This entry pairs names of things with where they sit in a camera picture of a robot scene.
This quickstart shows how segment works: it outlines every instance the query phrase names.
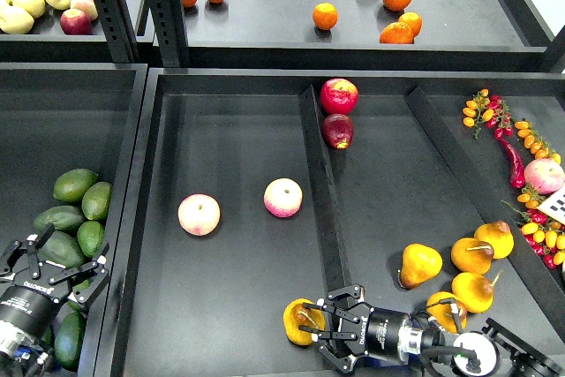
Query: cherry tomato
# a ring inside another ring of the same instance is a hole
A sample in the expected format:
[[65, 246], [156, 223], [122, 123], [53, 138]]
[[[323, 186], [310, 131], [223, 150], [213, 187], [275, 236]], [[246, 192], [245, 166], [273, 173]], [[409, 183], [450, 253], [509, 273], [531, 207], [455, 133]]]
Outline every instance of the cherry tomato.
[[557, 247], [557, 249], [559, 249], [560, 251], [565, 249], [565, 236], [563, 235], [557, 236], [557, 240], [555, 241], [555, 247]]
[[463, 108], [463, 114], [467, 117], [476, 117], [477, 116], [477, 111], [471, 109], [471, 108]]
[[531, 130], [529, 128], [524, 128], [524, 129], [518, 131], [518, 137], [521, 137], [523, 139], [524, 137], [526, 137], [530, 133], [531, 133]]
[[547, 152], [547, 149], [540, 149], [538, 152], [536, 152], [536, 159], [542, 159], [542, 158], [547, 158], [549, 155], [549, 152]]
[[532, 235], [533, 241], [536, 243], [541, 243], [546, 239], [546, 233], [543, 230], [537, 230]]
[[544, 264], [546, 264], [546, 267], [548, 267], [549, 269], [555, 269], [554, 256], [544, 255]]
[[522, 193], [520, 196], [517, 197], [518, 202], [529, 202], [531, 199], [531, 195], [529, 193]]
[[554, 153], [553, 155], [551, 155], [551, 159], [553, 159], [554, 161], [556, 161], [561, 165], [561, 155]]
[[546, 246], [550, 249], [557, 243], [557, 233], [553, 230], [546, 231]]
[[483, 112], [483, 119], [485, 121], [488, 121], [493, 117], [493, 115], [494, 115], [494, 111], [492, 109], [487, 109], [485, 112]]
[[533, 234], [538, 230], [538, 225], [535, 222], [528, 222], [527, 224], [523, 225], [521, 230], [522, 234]]
[[541, 149], [541, 141], [536, 141], [533, 145], [531, 145], [530, 147], [530, 152], [535, 155], [536, 152], [538, 152]]
[[558, 252], [554, 256], [554, 264], [561, 265], [565, 261], [565, 252]]
[[536, 141], [535, 136], [533, 136], [532, 134], [528, 134], [524, 139], [524, 147], [526, 149], [529, 149], [535, 141]]
[[465, 117], [463, 119], [463, 125], [465, 127], [472, 127], [473, 125], [475, 125], [475, 120], [473, 118], [470, 118], [470, 117]]
[[530, 123], [528, 123], [527, 121], [516, 121], [514, 123], [514, 126], [518, 130], [527, 130], [530, 128]]
[[539, 202], [537, 200], [530, 200], [529, 202], [524, 203], [524, 205], [528, 209], [538, 209]]

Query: black tray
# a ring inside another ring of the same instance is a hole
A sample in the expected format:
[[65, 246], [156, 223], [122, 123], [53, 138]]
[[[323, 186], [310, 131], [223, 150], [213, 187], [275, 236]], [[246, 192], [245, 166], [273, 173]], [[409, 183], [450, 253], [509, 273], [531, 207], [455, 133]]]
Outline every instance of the black tray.
[[[152, 44], [153, 20], [147, 16], [144, 0], [125, 0], [138, 43]], [[63, 11], [46, 5], [28, 34], [0, 32], [0, 46], [11, 60], [17, 62], [112, 62], [100, 20], [93, 22], [93, 35], [66, 35], [59, 20]]]
[[[322, 2], [339, 13], [331, 31], [313, 24]], [[524, 37], [525, 0], [412, 0], [406, 11], [424, 20], [412, 46], [379, 43], [402, 14], [382, 0], [198, 0], [185, 9], [191, 67], [521, 71], [546, 46]], [[548, 43], [540, 24], [529, 30]]]
[[[58, 176], [73, 168], [89, 168], [114, 184], [105, 232], [109, 263], [113, 262], [146, 69], [145, 65], [0, 64], [2, 246], [34, 234], [34, 218], [61, 204], [52, 197]], [[25, 262], [22, 258], [19, 267]], [[0, 292], [6, 287], [0, 285]], [[106, 290], [89, 314], [80, 361], [87, 373], [94, 369], [91, 352], [98, 345], [107, 296]], [[64, 305], [56, 326], [69, 311]]]
[[[537, 87], [549, 95], [565, 87], [561, 76], [530, 74], [342, 75], [362, 94], [352, 113], [356, 135], [350, 149], [330, 155], [326, 178], [335, 191], [327, 193], [335, 197], [322, 199], [309, 185], [321, 181], [320, 169], [307, 166], [316, 142], [303, 139], [301, 111], [305, 129], [315, 128], [316, 118], [305, 115], [298, 96], [333, 75], [151, 71], [117, 248], [124, 295], [117, 323], [105, 316], [95, 375], [334, 375], [315, 350], [289, 344], [284, 307], [323, 296], [339, 274], [333, 261], [345, 282], [364, 284], [370, 303], [409, 312], [448, 287], [456, 273], [446, 257], [450, 245], [483, 222], [404, 96], [418, 85], [462, 98], [484, 85], [521, 93]], [[304, 191], [290, 220], [275, 219], [262, 205], [266, 185], [278, 177], [294, 178]], [[178, 204], [193, 192], [213, 195], [222, 207], [211, 236], [190, 237], [177, 222]], [[326, 240], [317, 206], [328, 200], [335, 201], [335, 231]], [[327, 241], [339, 242], [340, 252], [329, 252]], [[415, 241], [439, 249], [445, 266], [431, 282], [405, 291], [396, 270], [402, 249]], [[498, 269], [504, 273], [494, 306], [470, 317], [469, 328], [480, 329], [490, 316], [563, 364], [565, 345], [550, 324], [559, 318], [544, 316], [516, 263], [499, 260]], [[531, 272], [554, 282], [543, 265]], [[528, 317], [514, 322], [517, 298]], [[392, 372], [419, 373], [382, 367], [359, 375]]]

